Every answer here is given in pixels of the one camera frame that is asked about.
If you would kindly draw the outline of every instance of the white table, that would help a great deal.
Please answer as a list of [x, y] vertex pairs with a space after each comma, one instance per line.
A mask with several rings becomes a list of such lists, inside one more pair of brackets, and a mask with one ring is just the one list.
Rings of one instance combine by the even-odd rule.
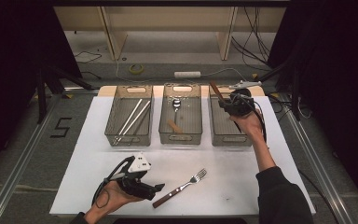
[[[310, 205], [310, 196], [298, 174], [268, 97], [255, 97], [266, 121], [269, 150], [286, 178], [299, 185]], [[113, 97], [95, 97], [89, 109], [74, 153], [50, 213], [72, 216], [90, 209], [92, 196], [112, 170], [125, 158], [143, 151], [152, 169], [142, 178], [148, 185], [165, 183], [152, 201], [130, 203], [118, 209], [116, 217], [238, 217], [258, 215], [258, 173], [251, 147], [214, 147], [207, 97], [202, 97], [203, 134], [199, 146], [162, 145], [158, 125], [162, 97], [153, 104], [150, 147], [111, 147], [104, 135]], [[184, 184], [201, 168], [206, 178], [154, 209], [152, 202]]]

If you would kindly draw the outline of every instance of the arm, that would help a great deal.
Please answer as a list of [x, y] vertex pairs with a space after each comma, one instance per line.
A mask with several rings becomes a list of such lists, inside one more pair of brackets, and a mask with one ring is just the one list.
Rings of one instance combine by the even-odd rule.
[[243, 117], [231, 116], [252, 140], [260, 173], [258, 205], [260, 223], [313, 223], [310, 207], [301, 189], [290, 183], [276, 166], [264, 142], [260, 120], [252, 112]]
[[230, 119], [236, 122], [241, 130], [252, 140], [258, 170], [261, 172], [276, 166], [264, 141], [260, 120], [257, 118], [257, 115], [252, 112], [242, 117], [230, 116]]
[[118, 210], [121, 206], [141, 200], [121, 190], [116, 181], [111, 181], [103, 188], [91, 209], [83, 217], [81, 213], [77, 215], [71, 223], [97, 223], [102, 217]]

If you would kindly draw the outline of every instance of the aluminum rail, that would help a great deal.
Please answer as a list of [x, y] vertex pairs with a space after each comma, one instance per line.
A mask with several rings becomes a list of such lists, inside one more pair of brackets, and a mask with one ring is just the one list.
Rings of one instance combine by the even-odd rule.
[[[283, 101], [290, 101], [286, 96], [282, 96]], [[315, 172], [316, 177], [318, 178], [319, 183], [325, 193], [325, 196], [332, 205], [333, 212], [337, 216], [337, 220], [339, 223], [354, 223], [351, 215], [346, 208], [345, 203], [342, 201], [339, 193], [337, 192], [336, 187], [334, 186], [332, 180], [327, 174], [324, 166], [319, 159], [315, 148], [313, 147], [310, 139], [307, 136], [306, 131], [304, 130], [300, 121], [297, 121], [292, 112], [287, 113], [290, 123], [292, 124], [293, 129], [298, 137], [298, 140], [301, 143], [301, 146], [304, 149], [305, 154], [310, 162], [310, 166], [312, 170]]]
[[40, 122], [40, 124], [36, 125], [34, 133], [32, 134], [30, 140], [28, 141], [27, 146], [22, 151], [19, 160], [17, 161], [16, 165], [13, 168], [13, 171], [11, 172], [10, 176], [7, 179], [7, 182], [0, 190], [0, 217], [3, 215], [5, 208], [8, 204], [8, 201], [10, 200], [11, 195], [14, 192], [14, 189], [19, 183], [21, 176], [25, 168], [27, 167], [28, 162], [34, 153], [37, 144], [39, 143], [39, 140], [46, 129], [48, 122], [50, 121], [51, 114], [55, 106], [61, 100], [61, 97], [62, 96], [58, 94], [58, 95], [53, 95], [53, 97], [51, 98], [51, 102], [48, 104], [48, 112], [45, 118], [42, 120], [42, 122]]

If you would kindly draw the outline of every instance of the person's left hand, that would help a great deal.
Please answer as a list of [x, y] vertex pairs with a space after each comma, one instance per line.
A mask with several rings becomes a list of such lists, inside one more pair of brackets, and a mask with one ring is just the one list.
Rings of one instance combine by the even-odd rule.
[[140, 202], [142, 200], [142, 198], [127, 194], [116, 181], [111, 181], [103, 188], [84, 218], [88, 223], [96, 223], [102, 217], [118, 210], [124, 204]]

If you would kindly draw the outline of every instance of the fork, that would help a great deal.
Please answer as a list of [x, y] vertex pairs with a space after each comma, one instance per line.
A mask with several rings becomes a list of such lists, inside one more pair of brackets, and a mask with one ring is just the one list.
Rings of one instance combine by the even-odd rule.
[[190, 181], [188, 181], [187, 183], [185, 183], [184, 185], [182, 185], [181, 187], [174, 189], [173, 191], [171, 191], [169, 194], [165, 195], [164, 197], [158, 199], [157, 201], [155, 201], [153, 203], [153, 207], [157, 208], [160, 205], [162, 205], [163, 203], [167, 202], [171, 197], [175, 196], [177, 193], [181, 192], [185, 187], [192, 185], [192, 184], [197, 184], [199, 183], [203, 177], [205, 177], [206, 175], [206, 170], [202, 169], [200, 170], [196, 175], [193, 175], [190, 179]]

